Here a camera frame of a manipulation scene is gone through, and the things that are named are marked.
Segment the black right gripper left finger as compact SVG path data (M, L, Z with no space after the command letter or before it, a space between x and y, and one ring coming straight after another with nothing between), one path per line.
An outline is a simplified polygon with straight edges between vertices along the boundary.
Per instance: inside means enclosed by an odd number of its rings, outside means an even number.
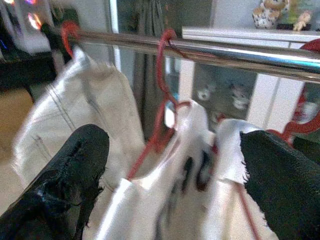
M0 217L2 240L81 240L106 170L108 133L76 129Z

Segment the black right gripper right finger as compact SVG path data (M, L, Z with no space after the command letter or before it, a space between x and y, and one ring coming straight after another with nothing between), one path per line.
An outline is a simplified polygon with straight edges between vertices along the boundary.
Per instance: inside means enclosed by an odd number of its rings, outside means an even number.
M320 238L320 166L264 130L240 132L244 187L280 240Z

